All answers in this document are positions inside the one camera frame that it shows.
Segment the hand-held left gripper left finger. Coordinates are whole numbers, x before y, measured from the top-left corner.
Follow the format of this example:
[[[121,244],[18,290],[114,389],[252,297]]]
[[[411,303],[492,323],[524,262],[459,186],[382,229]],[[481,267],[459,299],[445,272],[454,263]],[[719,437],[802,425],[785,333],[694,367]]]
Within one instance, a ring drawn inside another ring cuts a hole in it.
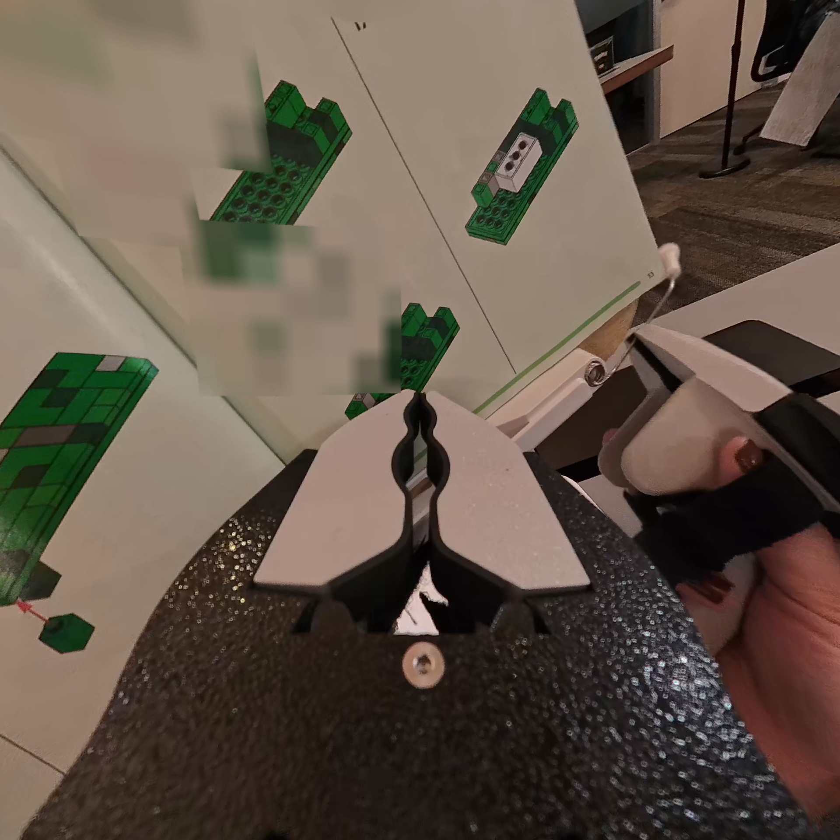
[[[342,603],[389,632],[421,575],[407,481],[423,407],[400,392],[320,447],[255,576],[258,587]]]

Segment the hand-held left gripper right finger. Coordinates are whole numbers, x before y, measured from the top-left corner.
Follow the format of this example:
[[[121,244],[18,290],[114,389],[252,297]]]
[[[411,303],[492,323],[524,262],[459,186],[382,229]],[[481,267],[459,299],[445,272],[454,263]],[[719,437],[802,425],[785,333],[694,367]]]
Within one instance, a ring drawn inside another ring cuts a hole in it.
[[[583,592],[590,577],[525,455],[507,435],[446,397],[422,395],[427,562],[445,605],[439,632],[490,627],[505,605]]]

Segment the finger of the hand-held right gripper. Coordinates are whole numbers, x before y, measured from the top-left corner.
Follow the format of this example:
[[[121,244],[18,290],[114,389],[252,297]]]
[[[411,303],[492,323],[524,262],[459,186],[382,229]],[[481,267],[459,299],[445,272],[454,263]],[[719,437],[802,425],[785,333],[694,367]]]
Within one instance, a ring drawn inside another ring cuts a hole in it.
[[[645,324],[632,351],[671,392],[696,377],[749,414],[791,396],[786,385],[760,368],[695,336]]]
[[[718,487],[721,450],[735,437],[767,448],[767,435],[735,402],[691,379],[672,394],[661,388],[625,421],[599,455],[616,487],[667,496]]]

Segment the metal page holder clip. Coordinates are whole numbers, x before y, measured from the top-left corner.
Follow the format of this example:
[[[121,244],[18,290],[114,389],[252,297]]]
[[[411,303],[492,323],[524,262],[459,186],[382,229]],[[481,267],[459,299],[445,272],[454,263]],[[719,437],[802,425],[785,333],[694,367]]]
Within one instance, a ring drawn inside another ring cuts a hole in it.
[[[637,341],[637,334],[643,326],[654,321],[665,303],[671,297],[676,282],[682,274],[680,263],[680,248],[677,244],[668,243],[659,247],[659,257],[665,268],[665,279],[668,282],[667,289],[661,294],[660,299],[650,312],[648,318],[634,330],[628,330],[624,336],[623,351],[617,357],[613,356],[606,362],[591,362],[584,373],[584,381],[592,388],[599,387],[609,380],[617,370],[621,368],[625,359]]]

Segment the green toy instruction booklet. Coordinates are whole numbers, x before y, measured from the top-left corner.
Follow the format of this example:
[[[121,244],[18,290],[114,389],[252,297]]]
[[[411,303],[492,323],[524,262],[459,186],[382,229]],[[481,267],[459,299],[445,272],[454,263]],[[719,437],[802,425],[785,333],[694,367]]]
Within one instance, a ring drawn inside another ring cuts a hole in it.
[[[2,2],[2,822],[386,320],[501,422],[663,271],[575,2]]]

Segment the person's right hand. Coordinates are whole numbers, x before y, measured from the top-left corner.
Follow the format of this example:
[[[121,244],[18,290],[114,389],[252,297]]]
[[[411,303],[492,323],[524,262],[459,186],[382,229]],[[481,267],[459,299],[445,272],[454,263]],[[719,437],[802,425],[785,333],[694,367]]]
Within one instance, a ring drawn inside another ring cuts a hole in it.
[[[676,591],[733,709],[812,819],[838,813],[838,541],[821,523],[756,552],[748,594],[724,574]]]

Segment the wooden book stand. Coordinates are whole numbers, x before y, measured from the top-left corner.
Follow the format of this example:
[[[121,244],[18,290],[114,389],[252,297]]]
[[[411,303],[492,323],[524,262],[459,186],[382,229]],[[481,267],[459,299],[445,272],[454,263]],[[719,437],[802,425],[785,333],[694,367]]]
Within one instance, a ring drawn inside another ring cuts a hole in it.
[[[628,361],[616,368],[634,322],[632,303],[577,349],[488,416],[602,510],[627,535],[640,529],[623,491],[602,476],[597,458],[604,435],[620,427],[646,396]]]

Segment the black floor stand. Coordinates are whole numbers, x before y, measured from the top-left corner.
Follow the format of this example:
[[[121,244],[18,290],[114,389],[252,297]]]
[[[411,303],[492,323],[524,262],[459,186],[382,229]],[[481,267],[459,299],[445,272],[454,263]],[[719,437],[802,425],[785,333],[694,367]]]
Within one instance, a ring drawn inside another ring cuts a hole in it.
[[[743,171],[751,164],[750,158],[742,150],[738,152],[732,146],[732,130],[734,122],[734,111],[737,100],[737,89],[739,83],[739,72],[741,68],[742,45],[744,39],[745,16],[748,2],[738,1],[736,12],[736,23],[734,26],[733,39],[731,44],[730,75],[728,83],[728,98],[725,109],[725,122],[723,138],[721,142],[720,159],[711,168],[698,172],[700,179],[709,181],[720,179],[725,176],[734,175]]]

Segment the white leaning board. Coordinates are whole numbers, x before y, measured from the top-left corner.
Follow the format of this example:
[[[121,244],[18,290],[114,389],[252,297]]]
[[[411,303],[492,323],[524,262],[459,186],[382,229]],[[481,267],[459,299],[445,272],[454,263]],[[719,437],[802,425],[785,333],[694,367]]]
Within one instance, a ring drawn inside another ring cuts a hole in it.
[[[839,14],[825,17],[759,134],[805,148],[839,94]]]

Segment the wooden background table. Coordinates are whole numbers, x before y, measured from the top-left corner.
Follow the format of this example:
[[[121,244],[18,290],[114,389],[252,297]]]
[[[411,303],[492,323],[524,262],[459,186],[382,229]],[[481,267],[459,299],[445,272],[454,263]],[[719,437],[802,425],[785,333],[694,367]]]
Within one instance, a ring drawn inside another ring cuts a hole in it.
[[[600,77],[602,91],[625,154],[657,144],[661,130],[661,70],[674,58],[675,47],[659,47],[617,62]],[[641,116],[631,114],[629,101],[633,85],[644,85]]]

